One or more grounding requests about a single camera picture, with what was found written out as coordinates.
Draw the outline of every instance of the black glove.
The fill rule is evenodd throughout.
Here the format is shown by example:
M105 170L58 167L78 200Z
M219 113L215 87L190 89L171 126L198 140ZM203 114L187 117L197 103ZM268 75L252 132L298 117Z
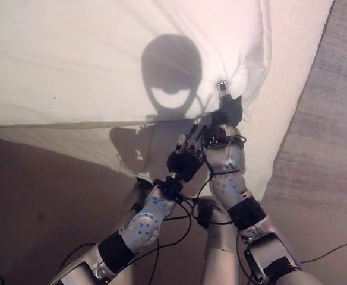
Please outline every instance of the black glove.
M167 159L168 170L180 175L185 182L192 179L201 167L201 164L201 161L189 152L184 152L182 154L173 152Z
M230 94L221 97L220 107L212 112L212 125L228 124L236 127L242 120L242 96L233 99Z

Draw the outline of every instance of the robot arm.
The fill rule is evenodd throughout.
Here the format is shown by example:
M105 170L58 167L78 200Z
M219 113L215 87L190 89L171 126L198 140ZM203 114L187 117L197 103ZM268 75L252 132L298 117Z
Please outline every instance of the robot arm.
M228 212L239 231L242 241L248 245L245 257L256 283L260 285L321 285L314 277L301 271L289 243L273 225L258 201L245 186L240 172L240 152L244 140L235 133L241 117L230 116L230 95L226 82L217 85L220 94L220 110L205 136L206 163L212 176L210 190Z
M142 247L157 239L163 219L183 201L180 195L183 184L191 180L202 164L201 153L187 151L192 133L179 137L167 161L169 176L164 181L155 180L144 205L132 207L116 231L59 272L51 285L108 284ZM134 187L137 190L132 192L144 192L151 187L139 179Z

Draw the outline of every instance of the floor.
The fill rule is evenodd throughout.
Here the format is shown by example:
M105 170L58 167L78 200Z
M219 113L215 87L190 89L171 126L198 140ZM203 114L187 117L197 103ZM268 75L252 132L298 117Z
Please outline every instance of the floor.
M347 0L336 0L263 205L302 260L347 242ZM347 248L304 268L347 285Z
M133 184L96 164L0 140L0 274L7 284L48 283L70 250L111 232ZM335 1L263 207L302 260L347 242L347 0ZM186 227L169 222L160 242ZM181 246L162 250L153 284L199 284L205 242L194 224ZM137 264L136 284L147 284L153 261ZM347 248L304 269L324 284L347 285Z

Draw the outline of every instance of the white cloth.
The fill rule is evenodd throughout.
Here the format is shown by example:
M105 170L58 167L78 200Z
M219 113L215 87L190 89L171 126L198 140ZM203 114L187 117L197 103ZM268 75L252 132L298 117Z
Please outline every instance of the white cloth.
M241 133L248 139L245 144L247 186L258 199L262 198L271 177L274 159L307 80L331 4L332 0L321 0L317 5L310 0L272 1L270 3L272 28L270 72L260 90L260 95L254 102L251 120L243 121L239 125ZM217 22L218 18L212 17L212 20ZM219 32L225 32L226 29L225 26ZM140 133L137 131L140 127L129 128L135 129L133 132L136 134ZM124 161L120 163L116 159L118 150L109 139L110 131L106 128L69 130L4 128L0 129L0 137L44 147L129 173L126 170L126 164L132 163ZM187 126L175 128L173 134L179 131L187 131ZM152 147L154 148L155 154L146 155L148 159L144 158L142 172L146 169L150 170L151 165L164 169L162 163L165 161L166 152L171 149L169 143L175 143L175 140L166 141L164 134L168 135L170 132L164 130L153 132L153 128L149 128L143 131L140 138L150 136L150 139L142 141L153 140L152 144L145 145L141 142L138 150L130 148L137 153L137 156L139 153L148 153ZM162 142L159 147L162 149L160 157L156 154L159 141Z
M194 118L220 79L247 116L269 40L265 0L0 0L0 126Z

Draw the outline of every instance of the white sheet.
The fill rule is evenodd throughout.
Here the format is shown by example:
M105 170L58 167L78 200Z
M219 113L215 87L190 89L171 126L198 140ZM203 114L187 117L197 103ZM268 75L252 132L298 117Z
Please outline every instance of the white sheet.
M272 19L270 72L261 88L260 95L254 102L251 120L243 121L239 126L242 134L248 138L245 145L245 178L248 187L258 199L262 198L271 177L275 156L308 77L331 4L332 0L318 1L317 5L310 0L272 1L270 3ZM170 132L169 129L165 130L164 125L159 128L161 130L155 135L153 128L144 131L145 136L150 136L151 144L141 143L138 151L130 148L131 151L137 153L137 157L138 153L146 154L151 149L155 151L154 155L145 156L145 161L141 166L142 172L148 170L151 165L153 165L151 172L157 172L154 170L157 167L162 168L162 161L165 159L166 152L171 149L169 143L172 142L170 139L165 140L165 137L168 138L168 135L173 136L178 131L187 130L187 126L184 124L179 125L173 132ZM115 158L118 151L111 143L109 133L110 129L106 128L87 130L0 129L0 137L3 139L44 147L128 172L127 167L123 165L130 163L119 163L119 160ZM158 142L161 142L160 156L156 154Z
M268 22L265 0L2 0L0 126L194 118L220 79L248 116Z

